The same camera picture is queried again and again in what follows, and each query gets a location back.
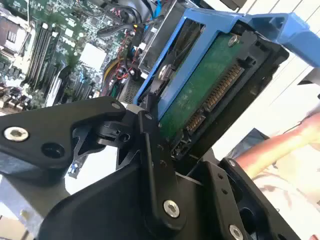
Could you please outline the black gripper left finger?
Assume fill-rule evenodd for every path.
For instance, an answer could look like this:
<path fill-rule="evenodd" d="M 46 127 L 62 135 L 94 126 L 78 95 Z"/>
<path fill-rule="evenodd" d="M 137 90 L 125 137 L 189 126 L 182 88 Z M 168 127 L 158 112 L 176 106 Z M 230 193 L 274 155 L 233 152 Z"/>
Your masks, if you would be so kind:
<path fill-rule="evenodd" d="M 74 160 L 106 146 L 118 149 L 118 170 L 139 167 L 147 228 L 180 232 L 186 216 L 176 172 L 157 120 L 146 110 L 136 105 L 126 109 L 103 96 L 0 119 L 0 172 L 28 184 L 55 185 Z"/>

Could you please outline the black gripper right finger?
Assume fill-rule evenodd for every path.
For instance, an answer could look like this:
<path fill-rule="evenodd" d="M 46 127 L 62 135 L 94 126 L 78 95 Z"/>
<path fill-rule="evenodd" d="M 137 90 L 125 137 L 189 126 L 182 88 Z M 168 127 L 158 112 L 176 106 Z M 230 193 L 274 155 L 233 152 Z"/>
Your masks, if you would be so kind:
<path fill-rule="evenodd" d="M 244 170 L 231 158 L 201 160 L 190 177 L 204 188 L 210 229 L 219 240 L 297 240 L 287 224 Z"/>

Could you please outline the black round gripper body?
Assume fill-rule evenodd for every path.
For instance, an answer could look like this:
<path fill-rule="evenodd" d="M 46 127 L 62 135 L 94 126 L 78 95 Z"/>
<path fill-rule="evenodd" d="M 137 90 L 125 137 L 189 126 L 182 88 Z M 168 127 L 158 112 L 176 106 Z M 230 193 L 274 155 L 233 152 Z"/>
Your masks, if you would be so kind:
<path fill-rule="evenodd" d="M 176 174 L 186 224 L 178 233 L 152 233 L 145 221 L 140 168 L 126 166 L 60 201 L 43 220 L 39 240 L 218 240 L 205 188 Z"/>

